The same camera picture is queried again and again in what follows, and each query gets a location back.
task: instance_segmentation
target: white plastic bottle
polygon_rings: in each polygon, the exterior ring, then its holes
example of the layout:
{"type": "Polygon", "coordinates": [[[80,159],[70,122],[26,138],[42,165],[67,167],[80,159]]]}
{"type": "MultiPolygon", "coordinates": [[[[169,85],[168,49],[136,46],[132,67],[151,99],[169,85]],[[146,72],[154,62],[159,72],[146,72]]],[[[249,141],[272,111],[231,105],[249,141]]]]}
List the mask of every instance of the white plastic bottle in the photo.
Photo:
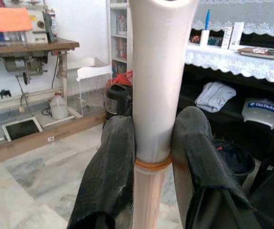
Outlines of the white plastic bottle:
{"type": "Polygon", "coordinates": [[[61,93],[56,92],[55,97],[50,102],[52,117],[54,119],[63,119],[69,116],[68,114],[68,105],[61,97],[61,93]]]}

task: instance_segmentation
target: marble floor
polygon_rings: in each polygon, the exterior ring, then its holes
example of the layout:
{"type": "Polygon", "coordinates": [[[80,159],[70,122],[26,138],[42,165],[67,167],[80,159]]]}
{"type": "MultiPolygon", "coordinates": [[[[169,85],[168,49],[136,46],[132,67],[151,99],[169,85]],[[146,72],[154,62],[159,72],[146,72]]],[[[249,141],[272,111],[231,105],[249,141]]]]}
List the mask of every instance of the marble floor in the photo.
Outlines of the marble floor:
{"type": "MultiPolygon", "coordinates": [[[[99,125],[0,163],[0,229],[65,229],[101,131],[99,125]]],[[[182,229],[171,167],[158,229],[182,229]]]]}

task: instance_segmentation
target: black trash bin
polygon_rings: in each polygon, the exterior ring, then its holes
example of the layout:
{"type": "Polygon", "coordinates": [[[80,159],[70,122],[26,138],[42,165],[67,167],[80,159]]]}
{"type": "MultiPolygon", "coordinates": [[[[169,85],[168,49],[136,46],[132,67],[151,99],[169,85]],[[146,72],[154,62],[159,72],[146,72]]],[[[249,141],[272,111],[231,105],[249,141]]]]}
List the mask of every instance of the black trash bin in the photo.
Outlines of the black trash bin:
{"type": "Polygon", "coordinates": [[[214,140],[214,145],[229,168],[234,172],[239,183],[243,185],[247,176],[255,168],[255,161],[252,155],[239,146],[227,141],[214,140]]]}

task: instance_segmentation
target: orange cloth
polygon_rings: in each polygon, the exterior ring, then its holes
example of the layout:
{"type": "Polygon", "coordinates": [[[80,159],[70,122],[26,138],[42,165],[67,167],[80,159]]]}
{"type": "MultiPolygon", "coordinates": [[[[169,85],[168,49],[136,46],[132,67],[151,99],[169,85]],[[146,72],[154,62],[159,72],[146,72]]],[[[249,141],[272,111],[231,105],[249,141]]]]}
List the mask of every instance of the orange cloth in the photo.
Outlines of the orange cloth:
{"type": "Polygon", "coordinates": [[[0,32],[28,31],[32,22],[26,8],[0,8],[0,32]]]}

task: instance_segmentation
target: lace curtain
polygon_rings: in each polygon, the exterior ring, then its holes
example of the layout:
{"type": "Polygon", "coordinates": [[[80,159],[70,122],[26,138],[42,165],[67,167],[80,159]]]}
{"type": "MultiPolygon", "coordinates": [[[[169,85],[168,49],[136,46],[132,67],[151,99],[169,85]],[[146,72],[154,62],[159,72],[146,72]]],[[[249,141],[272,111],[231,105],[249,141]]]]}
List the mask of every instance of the lace curtain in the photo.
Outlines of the lace curtain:
{"type": "Polygon", "coordinates": [[[246,34],[274,36],[274,0],[201,0],[192,28],[204,29],[208,9],[211,12],[210,30],[224,30],[243,21],[246,34]]]}

